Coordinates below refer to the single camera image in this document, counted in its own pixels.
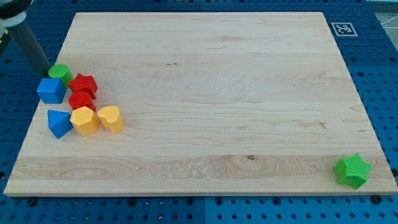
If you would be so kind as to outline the robot arm end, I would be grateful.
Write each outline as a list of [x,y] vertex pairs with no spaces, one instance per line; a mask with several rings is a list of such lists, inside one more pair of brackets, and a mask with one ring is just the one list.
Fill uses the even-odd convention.
[[20,24],[26,18],[26,11],[33,0],[1,0],[1,37],[7,27]]

